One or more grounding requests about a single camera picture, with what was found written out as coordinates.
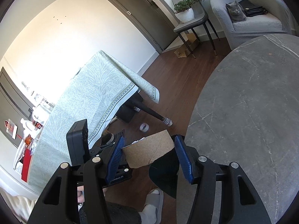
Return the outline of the person's left hand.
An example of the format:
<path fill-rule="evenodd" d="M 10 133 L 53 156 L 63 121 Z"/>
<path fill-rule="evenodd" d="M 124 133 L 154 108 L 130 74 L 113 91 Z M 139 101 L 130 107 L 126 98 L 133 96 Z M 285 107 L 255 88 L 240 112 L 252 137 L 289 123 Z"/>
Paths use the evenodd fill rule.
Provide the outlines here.
<path fill-rule="evenodd" d="M 78 195 L 78 209 L 80 210 L 83 206 L 84 201 L 85 201 L 84 187 L 83 186 L 77 187 L 77 195 Z"/>

